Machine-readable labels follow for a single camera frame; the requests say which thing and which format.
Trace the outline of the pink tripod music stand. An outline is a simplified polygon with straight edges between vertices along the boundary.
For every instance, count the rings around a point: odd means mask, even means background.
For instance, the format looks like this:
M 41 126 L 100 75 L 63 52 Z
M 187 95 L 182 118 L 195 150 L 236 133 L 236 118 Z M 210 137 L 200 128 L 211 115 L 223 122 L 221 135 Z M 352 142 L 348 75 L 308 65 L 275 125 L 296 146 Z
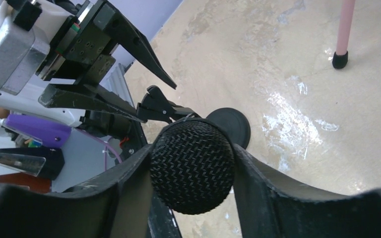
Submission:
M 343 69 L 348 63 L 348 43 L 351 32 L 355 0 L 343 0 L 339 19 L 336 50 L 332 58 L 335 69 Z

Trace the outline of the black microphone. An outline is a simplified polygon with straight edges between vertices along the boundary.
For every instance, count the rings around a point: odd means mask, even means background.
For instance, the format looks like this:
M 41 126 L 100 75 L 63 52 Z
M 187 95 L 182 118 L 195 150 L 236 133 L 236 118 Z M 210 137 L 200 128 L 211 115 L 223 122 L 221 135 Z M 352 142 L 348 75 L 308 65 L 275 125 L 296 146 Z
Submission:
M 164 127 L 150 153 L 151 183 L 170 209 L 197 215 L 213 210 L 234 184 L 235 153 L 227 134 L 199 118 Z

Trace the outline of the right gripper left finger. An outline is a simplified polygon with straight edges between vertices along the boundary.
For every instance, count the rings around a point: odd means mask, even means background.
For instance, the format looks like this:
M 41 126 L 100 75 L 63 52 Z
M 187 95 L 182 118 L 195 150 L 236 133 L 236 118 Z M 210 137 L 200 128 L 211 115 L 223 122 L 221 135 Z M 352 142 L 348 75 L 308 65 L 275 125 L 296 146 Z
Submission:
M 143 238 L 153 196 L 151 146 L 73 187 L 38 194 L 0 184 L 0 238 Z

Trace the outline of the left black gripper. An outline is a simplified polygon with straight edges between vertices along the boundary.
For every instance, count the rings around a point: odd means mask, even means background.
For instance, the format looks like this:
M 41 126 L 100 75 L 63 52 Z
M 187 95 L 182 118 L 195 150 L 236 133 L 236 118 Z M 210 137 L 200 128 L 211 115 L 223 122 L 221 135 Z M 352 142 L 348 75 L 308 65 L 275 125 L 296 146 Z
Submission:
M 69 16 L 50 42 L 51 50 L 36 74 L 44 81 L 71 79 L 76 84 L 49 84 L 38 102 L 46 108 L 83 109 L 140 119 L 136 109 L 99 84 L 115 63 L 117 44 L 171 88 L 177 85 L 163 69 L 147 37 L 107 0 L 86 1 Z

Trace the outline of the black microphone desk stand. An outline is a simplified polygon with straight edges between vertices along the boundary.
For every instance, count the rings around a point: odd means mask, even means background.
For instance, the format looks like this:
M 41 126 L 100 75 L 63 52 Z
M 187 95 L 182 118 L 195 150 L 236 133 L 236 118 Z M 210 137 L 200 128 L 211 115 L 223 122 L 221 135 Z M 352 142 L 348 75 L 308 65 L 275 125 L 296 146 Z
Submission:
M 200 117 L 191 108 L 183 107 L 169 101 L 161 89 L 155 85 L 147 88 L 142 101 L 137 104 L 137 116 L 144 120 L 172 123 L 186 116 Z M 209 121 L 224 129 L 231 141 L 246 149 L 251 139 L 251 127 L 247 117 L 234 108 L 219 108 L 207 117 Z

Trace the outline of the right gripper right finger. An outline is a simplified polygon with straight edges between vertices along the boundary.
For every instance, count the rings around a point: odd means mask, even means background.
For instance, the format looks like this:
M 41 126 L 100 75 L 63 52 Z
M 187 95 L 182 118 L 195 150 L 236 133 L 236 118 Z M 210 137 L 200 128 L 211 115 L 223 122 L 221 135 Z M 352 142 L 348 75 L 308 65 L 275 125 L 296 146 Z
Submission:
M 381 188 L 355 195 L 319 189 L 238 145 L 234 196 L 245 238 L 381 238 Z

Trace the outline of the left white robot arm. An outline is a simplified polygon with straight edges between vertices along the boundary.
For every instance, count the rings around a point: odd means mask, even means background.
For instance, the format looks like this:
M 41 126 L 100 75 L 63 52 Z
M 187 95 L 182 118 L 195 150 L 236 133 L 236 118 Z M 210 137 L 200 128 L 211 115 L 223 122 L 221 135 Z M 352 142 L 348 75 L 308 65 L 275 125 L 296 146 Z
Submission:
M 147 38 L 109 1 L 0 0 L 0 107 L 128 138 L 144 119 L 100 84 L 118 46 L 176 88 Z

